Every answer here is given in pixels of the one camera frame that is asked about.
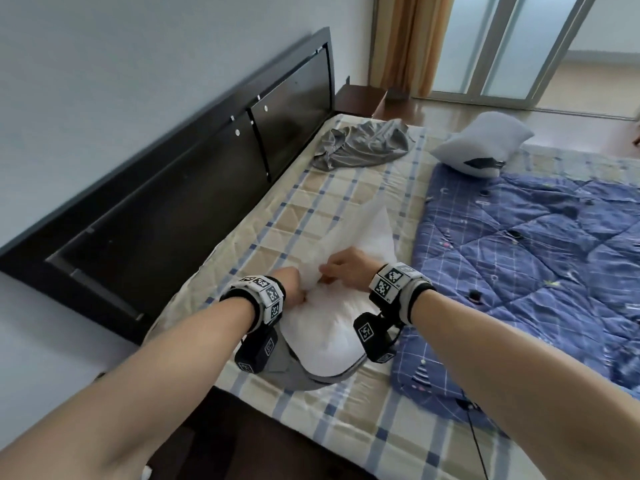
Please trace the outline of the person's right hand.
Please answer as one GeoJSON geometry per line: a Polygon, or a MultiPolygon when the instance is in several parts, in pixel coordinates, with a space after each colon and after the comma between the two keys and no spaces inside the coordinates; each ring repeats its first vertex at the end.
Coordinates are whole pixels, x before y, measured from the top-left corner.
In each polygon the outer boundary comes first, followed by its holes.
{"type": "Polygon", "coordinates": [[[332,254],[327,263],[340,261],[347,262],[350,268],[349,286],[345,287],[361,292],[369,292],[369,285],[374,276],[387,264],[355,247],[332,254]]]}

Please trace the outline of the person's left hand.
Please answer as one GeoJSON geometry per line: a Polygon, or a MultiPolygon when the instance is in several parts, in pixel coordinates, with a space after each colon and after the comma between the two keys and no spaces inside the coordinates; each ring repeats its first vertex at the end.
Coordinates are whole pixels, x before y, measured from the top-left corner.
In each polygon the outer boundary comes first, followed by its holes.
{"type": "Polygon", "coordinates": [[[287,266],[276,269],[270,276],[284,287],[284,309],[294,308],[306,301],[306,291],[301,287],[300,272],[296,267],[287,266]]]}

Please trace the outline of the person's right forearm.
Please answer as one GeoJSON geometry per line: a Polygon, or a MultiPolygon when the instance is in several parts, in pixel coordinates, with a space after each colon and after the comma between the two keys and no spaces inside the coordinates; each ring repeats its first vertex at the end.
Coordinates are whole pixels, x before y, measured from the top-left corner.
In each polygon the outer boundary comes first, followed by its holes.
{"type": "Polygon", "coordinates": [[[640,401],[564,352],[434,290],[411,320],[546,480],[640,480],[640,401]]]}

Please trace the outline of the person's left forearm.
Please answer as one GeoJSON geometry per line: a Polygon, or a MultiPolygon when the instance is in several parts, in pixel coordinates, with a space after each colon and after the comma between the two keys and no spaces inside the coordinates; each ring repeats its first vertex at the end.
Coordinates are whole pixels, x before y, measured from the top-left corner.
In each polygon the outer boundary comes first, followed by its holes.
{"type": "Polygon", "coordinates": [[[229,298],[164,332],[0,451],[0,480],[140,480],[254,315],[248,300],[229,298]]]}

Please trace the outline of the left wristband with marker tags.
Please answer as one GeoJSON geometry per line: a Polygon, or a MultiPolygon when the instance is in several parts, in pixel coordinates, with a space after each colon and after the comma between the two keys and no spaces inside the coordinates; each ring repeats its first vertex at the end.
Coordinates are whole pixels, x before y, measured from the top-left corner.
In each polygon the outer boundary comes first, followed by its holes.
{"type": "Polygon", "coordinates": [[[230,283],[219,297],[219,301],[229,298],[244,298],[253,307],[254,318],[248,333],[260,328],[272,327],[284,312],[286,291],[276,278],[264,275],[248,275],[230,283]]]}

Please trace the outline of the wristband with marker tags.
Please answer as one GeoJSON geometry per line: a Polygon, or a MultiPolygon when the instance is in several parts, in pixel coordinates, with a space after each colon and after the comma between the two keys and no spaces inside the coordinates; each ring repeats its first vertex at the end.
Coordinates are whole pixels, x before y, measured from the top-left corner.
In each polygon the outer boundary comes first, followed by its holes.
{"type": "Polygon", "coordinates": [[[396,324],[413,325],[412,309],[426,290],[436,291],[432,282],[416,269],[402,262],[386,264],[369,284],[369,299],[381,315],[396,324]]]}
{"type": "Polygon", "coordinates": [[[264,275],[248,275],[230,283],[219,297],[219,301],[229,298],[244,298],[253,307],[254,318],[248,333],[260,328],[272,327],[284,312],[286,291],[276,278],[264,275]]]}

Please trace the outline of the right wristband with marker tags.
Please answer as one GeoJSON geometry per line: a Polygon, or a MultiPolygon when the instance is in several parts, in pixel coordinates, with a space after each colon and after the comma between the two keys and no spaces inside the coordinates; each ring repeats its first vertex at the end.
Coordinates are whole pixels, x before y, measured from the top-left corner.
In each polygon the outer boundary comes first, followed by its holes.
{"type": "Polygon", "coordinates": [[[416,269],[402,262],[386,264],[369,284],[369,299],[381,315],[396,324],[413,325],[412,309],[426,290],[436,291],[432,282],[416,269]]]}

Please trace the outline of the grey pillowcase with trim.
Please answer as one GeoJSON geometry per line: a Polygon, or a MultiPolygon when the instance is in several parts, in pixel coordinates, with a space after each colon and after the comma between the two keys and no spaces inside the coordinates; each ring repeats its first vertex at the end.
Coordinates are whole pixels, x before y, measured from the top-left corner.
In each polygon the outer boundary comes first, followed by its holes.
{"type": "Polygon", "coordinates": [[[283,338],[279,337],[263,371],[257,374],[271,384],[290,390],[311,391],[341,383],[352,377],[367,357],[361,353],[345,371],[334,376],[318,376],[306,370],[283,338]]]}

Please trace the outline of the crumpled grey pillowcase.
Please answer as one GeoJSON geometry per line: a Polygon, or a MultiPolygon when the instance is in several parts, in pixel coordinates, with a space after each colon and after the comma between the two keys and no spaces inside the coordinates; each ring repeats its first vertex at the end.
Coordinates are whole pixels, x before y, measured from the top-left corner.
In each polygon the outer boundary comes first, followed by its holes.
{"type": "Polygon", "coordinates": [[[311,165],[324,172],[380,166],[406,156],[415,144],[409,127],[400,119],[367,120],[325,132],[316,146],[311,165]]]}

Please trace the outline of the dark wooden nightstand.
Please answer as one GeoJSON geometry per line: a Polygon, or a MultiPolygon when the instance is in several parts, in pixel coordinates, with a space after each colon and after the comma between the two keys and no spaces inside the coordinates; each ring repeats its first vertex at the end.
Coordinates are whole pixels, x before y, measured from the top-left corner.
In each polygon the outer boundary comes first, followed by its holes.
{"type": "Polygon", "coordinates": [[[394,90],[345,84],[335,96],[333,114],[346,114],[373,120],[411,118],[412,98],[394,90]]]}

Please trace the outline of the dark wooden headboard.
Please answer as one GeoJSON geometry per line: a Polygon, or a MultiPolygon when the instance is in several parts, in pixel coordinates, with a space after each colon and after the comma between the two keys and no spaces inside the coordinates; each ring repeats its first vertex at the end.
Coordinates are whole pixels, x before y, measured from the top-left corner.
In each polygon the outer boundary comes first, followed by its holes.
{"type": "Polygon", "coordinates": [[[238,83],[0,251],[0,271],[141,344],[335,107],[329,27],[238,83]]]}

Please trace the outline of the blue patterned quilt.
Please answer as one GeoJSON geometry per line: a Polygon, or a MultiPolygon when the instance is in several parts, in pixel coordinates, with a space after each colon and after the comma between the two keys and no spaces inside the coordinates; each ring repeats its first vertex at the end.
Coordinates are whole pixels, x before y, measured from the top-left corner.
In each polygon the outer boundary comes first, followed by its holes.
{"type": "Polygon", "coordinates": [[[411,266],[640,400],[640,186],[438,164],[411,266]]]}

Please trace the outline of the white pillow with black patch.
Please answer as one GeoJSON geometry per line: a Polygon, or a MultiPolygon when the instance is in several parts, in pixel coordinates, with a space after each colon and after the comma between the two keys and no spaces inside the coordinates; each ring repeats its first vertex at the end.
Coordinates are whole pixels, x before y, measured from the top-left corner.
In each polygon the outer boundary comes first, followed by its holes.
{"type": "Polygon", "coordinates": [[[440,163],[466,176],[495,179],[524,142],[533,136],[532,129],[510,115],[483,112],[431,154],[440,163]]]}

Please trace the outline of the orange curtain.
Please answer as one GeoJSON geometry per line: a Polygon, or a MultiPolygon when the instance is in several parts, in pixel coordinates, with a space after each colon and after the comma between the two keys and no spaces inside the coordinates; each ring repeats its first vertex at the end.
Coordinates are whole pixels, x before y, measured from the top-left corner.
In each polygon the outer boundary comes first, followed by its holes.
{"type": "Polygon", "coordinates": [[[369,85],[427,98],[455,0],[376,0],[369,85]]]}

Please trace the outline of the sliding frosted glass door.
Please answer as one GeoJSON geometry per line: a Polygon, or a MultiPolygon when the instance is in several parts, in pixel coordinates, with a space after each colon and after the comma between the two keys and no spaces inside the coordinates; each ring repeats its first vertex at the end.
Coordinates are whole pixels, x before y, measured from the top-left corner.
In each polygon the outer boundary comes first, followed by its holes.
{"type": "Polygon", "coordinates": [[[454,0],[430,100],[532,110],[596,0],[454,0]]]}

